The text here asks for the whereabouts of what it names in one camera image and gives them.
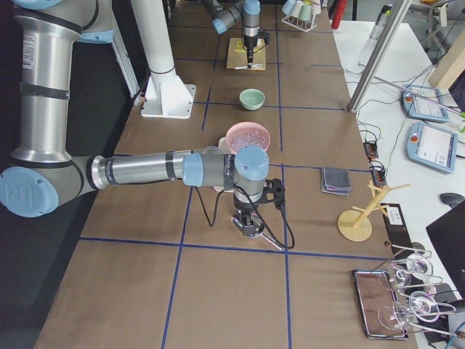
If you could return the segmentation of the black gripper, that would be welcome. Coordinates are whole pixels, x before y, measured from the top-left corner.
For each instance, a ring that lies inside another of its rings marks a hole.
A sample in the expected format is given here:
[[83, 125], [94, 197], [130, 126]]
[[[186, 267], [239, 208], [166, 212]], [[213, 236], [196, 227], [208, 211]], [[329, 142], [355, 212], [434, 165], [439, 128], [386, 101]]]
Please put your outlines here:
[[258, 36], [243, 36], [243, 46], [246, 50], [247, 62], [252, 63], [254, 60], [254, 48], [257, 45]]
[[258, 236], [262, 219], [256, 213], [256, 207], [250, 195], [234, 192], [234, 205], [236, 212], [232, 216], [232, 222], [239, 226], [242, 234], [246, 234], [246, 226], [248, 226], [247, 236]]

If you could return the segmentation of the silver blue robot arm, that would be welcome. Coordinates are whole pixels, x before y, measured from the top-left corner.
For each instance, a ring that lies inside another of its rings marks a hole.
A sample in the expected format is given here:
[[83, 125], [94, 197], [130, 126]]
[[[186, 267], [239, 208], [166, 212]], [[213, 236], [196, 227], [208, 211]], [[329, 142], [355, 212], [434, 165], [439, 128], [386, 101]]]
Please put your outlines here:
[[234, 24], [242, 21], [242, 42], [246, 50], [247, 68], [252, 68], [254, 48], [257, 45], [260, 30], [260, 1], [236, 1], [227, 9], [222, 7], [216, 0], [201, 0], [201, 4], [210, 14], [212, 24], [218, 34], [225, 33]]
[[180, 180], [234, 193], [232, 222], [248, 237], [265, 221], [257, 207], [271, 190], [269, 159], [256, 145], [224, 153], [215, 147], [141, 156], [71, 156], [65, 148], [73, 45], [113, 39], [110, 1], [16, 1], [23, 28], [20, 141], [1, 173], [1, 203], [38, 217], [76, 197], [111, 185]]

